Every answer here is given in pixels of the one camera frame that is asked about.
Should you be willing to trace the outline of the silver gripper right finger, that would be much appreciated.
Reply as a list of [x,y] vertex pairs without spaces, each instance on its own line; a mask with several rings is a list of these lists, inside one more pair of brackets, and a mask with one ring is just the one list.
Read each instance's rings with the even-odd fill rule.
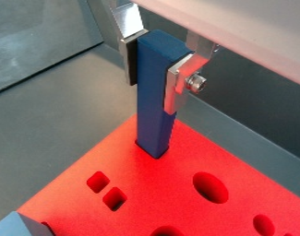
[[200,93],[207,79],[199,70],[211,61],[217,44],[188,31],[185,46],[192,52],[167,71],[165,112],[175,114],[185,104],[189,92]]

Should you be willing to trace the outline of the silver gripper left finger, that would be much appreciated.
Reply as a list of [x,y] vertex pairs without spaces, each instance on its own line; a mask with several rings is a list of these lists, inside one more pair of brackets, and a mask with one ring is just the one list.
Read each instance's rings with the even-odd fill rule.
[[148,33],[144,28],[138,5],[133,2],[112,2],[110,12],[118,32],[118,51],[122,55],[126,81],[137,84],[137,38]]

